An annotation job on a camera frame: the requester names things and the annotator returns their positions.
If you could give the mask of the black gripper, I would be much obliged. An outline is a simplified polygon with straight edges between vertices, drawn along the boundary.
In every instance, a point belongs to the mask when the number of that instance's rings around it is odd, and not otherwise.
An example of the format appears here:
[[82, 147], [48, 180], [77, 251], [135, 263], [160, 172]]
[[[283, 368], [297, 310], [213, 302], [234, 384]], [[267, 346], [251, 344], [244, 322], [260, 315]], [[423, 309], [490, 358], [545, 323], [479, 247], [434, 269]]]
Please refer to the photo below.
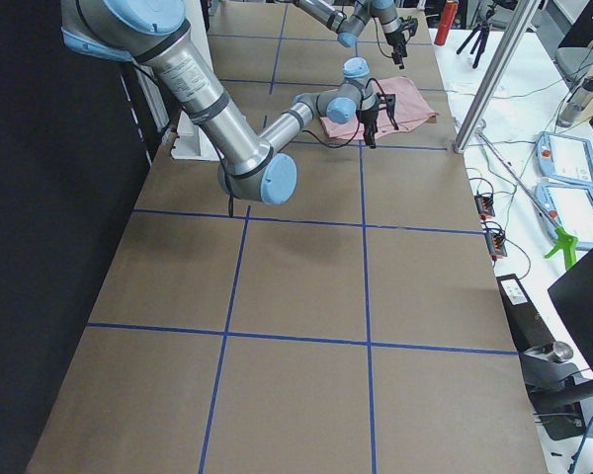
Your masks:
[[394, 94], [376, 93], [375, 102], [366, 110], [357, 112], [359, 123], [364, 126], [365, 144], [370, 144], [370, 148], [376, 148], [376, 133], [378, 131], [377, 122], [381, 111], [385, 111], [390, 124], [394, 130], [397, 130], [395, 120], [395, 102]]
[[394, 64], [398, 64], [399, 69], [405, 69], [406, 45], [408, 40], [416, 35], [417, 29], [418, 20], [414, 17], [398, 17], [383, 26], [385, 39], [393, 48], [391, 58]]

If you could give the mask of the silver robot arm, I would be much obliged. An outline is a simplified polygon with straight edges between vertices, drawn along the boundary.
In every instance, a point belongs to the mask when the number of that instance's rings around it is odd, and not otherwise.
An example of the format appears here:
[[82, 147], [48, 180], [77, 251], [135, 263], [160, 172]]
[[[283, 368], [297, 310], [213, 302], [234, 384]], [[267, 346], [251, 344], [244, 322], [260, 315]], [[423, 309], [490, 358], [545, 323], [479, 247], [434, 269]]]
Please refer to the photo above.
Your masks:
[[416, 35], [418, 20], [412, 16], [400, 17], [393, 1], [355, 1], [350, 16], [325, 1], [289, 1], [289, 4], [302, 9], [335, 33], [337, 40], [345, 47], [354, 47], [368, 22], [377, 20], [386, 43], [392, 47], [390, 58], [399, 69], [404, 68], [403, 59], [408, 55], [407, 42]]
[[352, 57], [333, 90], [305, 93], [256, 133], [192, 41], [182, 1], [63, 1], [64, 44], [72, 51], [151, 68], [191, 122], [208, 137], [220, 161], [218, 179], [231, 199], [277, 205], [297, 185], [297, 165], [283, 148], [318, 118], [357, 119], [375, 144], [378, 115], [394, 114], [395, 97], [371, 75], [367, 61]]

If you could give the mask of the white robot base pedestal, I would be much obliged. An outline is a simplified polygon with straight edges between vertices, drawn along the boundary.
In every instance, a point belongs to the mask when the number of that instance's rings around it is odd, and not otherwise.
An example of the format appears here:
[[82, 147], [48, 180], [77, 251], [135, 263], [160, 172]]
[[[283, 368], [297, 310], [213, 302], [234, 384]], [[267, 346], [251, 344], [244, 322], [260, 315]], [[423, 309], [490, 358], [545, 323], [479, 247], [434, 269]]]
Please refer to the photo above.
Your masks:
[[[192, 44], [209, 66], [209, 69], [213, 70], [205, 22], [205, 18], [208, 16], [209, 2], [186, 0], [185, 3], [186, 16], [191, 24]], [[180, 114], [176, 133], [177, 137], [171, 150], [171, 155], [174, 159], [218, 161], [216, 152], [206, 134], [196, 125], [192, 124], [185, 113]]]

